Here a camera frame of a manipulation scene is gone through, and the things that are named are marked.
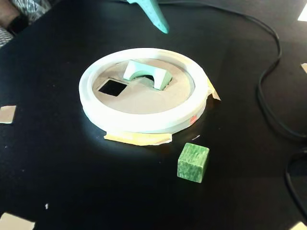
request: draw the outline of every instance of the green block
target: green block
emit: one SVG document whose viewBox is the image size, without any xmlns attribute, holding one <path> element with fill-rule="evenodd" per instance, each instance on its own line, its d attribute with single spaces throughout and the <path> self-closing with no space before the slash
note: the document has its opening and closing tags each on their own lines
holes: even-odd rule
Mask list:
<svg viewBox="0 0 307 230">
<path fill-rule="evenodd" d="M 186 143 L 178 159 L 177 176 L 201 183 L 207 168 L 209 149 Z"/>
</svg>

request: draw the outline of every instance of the light green object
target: light green object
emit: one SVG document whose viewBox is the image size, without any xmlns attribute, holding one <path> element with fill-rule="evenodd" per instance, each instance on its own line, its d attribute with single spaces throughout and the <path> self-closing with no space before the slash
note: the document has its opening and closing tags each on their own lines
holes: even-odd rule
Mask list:
<svg viewBox="0 0 307 230">
<path fill-rule="evenodd" d="M 201 183 L 207 168 L 209 149 L 186 143 L 178 159 L 177 176 Z"/>
<path fill-rule="evenodd" d="M 169 27 L 156 0 L 127 0 L 130 4 L 137 3 L 144 10 L 150 21 L 163 33 L 167 34 Z"/>
<path fill-rule="evenodd" d="M 154 79 L 153 87 L 157 90 L 163 90 L 172 80 L 172 75 L 165 69 L 155 66 L 142 64 L 137 61 L 129 61 L 123 79 L 132 80 L 136 77 L 151 75 Z"/>
</svg>

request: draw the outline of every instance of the square hole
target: square hole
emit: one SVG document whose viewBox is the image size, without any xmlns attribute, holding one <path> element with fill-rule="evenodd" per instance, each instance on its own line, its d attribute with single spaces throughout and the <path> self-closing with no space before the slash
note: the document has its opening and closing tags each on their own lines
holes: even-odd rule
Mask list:
<svg viewBox="0 0 307 230">
<path fill-rule="evenodd" d="M 117 97 L 126 87 L 126 84 L 109 79 L 98 91 Z"/>
</svg>

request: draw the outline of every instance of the black surface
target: black surface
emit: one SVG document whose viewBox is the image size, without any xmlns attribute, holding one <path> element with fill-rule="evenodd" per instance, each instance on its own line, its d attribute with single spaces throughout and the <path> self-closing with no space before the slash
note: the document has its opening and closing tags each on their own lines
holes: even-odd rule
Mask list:
<svg viewBox="0 0 307 230">
<path fill-rule="evenodd" d="M 305 2 L 208 2 L 276 28 L 284 56 L 265 94 L 289 126 L 306 131 L 307 75 L 300 64 L 307 62 L 307 23 L 297 21 Z M 162 10 L 168 35 L 137 6 L 68 0 L 0 49 L 0 106 L 17 105 L 14 123 L 0 125 L 0 213 L 35 221 L 36 230 L 284 230 L 302 220 L 282 176 L 289 156 L 303 145 L 268 127 L 255 96 L 259 74 L 276 55 L 274 42 L 232 15 Z M 222 102 L 208 99 L 206 113 L 170 144 L 104 140 L 82 111 L 79 80 L 97 59 L 134 47 L 192 58 Z M 211 150 L 202 184 L 176 176 L 186 142 Z M 297 184 L 306 190 L 306 181 Z"/>
</svg>

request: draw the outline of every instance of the black cable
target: black cable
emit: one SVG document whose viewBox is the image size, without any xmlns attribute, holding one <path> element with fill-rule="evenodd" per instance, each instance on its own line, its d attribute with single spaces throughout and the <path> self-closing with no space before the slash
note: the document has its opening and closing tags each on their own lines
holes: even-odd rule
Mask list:
<svg viewBox="0 0 307 230">
<path fill-rule="evenodd" d="M 274 38 L 274 40 L 276 42 L 278 55 L 277 55 L 276 60 L 266 70 L 264 70 L 263 73 L 259 77 L 256 94 L 257 94 L 257 99 L 258 99 L 260 109 L 261 109 L 262 113 L 264 114 L 264 116 L 266 118 L 271 118 L 272 121 L 274 121 L 279 127 L 281 127 L 286 133 L 288 133 L 292 137 L 298 138 L 301 141 L 307 140 L 306 134 L 300 134 L 296 131 L 293 131 L 283 121 L 281 121 L 281 119 L 279 119 L 277 117 L 277 115 L 273 112 L 273 110 L 269 107 L 268 103 L 265 101 L 265 97 L 264 97 L 264 94 L 263 94 L 263 91 L 262 91 L 262 84 L 263 84 L 264 80 L 266 79 L 266 77 L 268 77 L 275 70 L 275 68 L 278 66 L 280 59 L 282 57 L 282 54 L 283 54 L 282 47 L 280 45 L 279 36 L 272 27 L 270 27 L 265 22 L 261 21 L 260 19 L 258 19 L 256 17 L 250 16 L 250 15 L 247 15 L 247 14 L 244 14 L 244 13 L 240 13 L 238 11 L 229 10 L 229 9 L 226 9 L 226 8 L 223 8 L 223 7 L 210 5 L 210 4 L 207 4 L 207 3 L 204 3 L 204 2 L 200 2 L 200 1 L 174 0 L 174 1 L 159 2 L 159 4 L 160 5 L 199 5 L 199 6 L 202 6 L 202 7 L 212 8 L 212 9 L 219 10 L 219 11 L 222 11 L 222 12 L 232 13 L 234 15 L 246 18 L 246 19 L 256 23 L 258 26 L 260 26 L 262 29 L 264 29 L 266 32 L 268 32 Z"/>
<path fill-rule="evenodd" d="M 302 158 L 307 157 L 307 148 L 301 149 L 298 153 L 295 153 L 289 160 L 289 162 L 286 165 L 286 168 L 284 170 L 284 180 L 287 185 L 287 188 L 289 190 L 289 193 L 291 194 L 294 202 L 298 206 L 299 210 L 301 211 L 303 217 L 307 221 L 307 209 L 304 207 L 303 203 L 301 202 L 297 192 L 294 189 L 294 186 L 291 181 L 291 175 L 289 173 L 289 167 L 292 163 L 302 160 Z"/>
</svg>

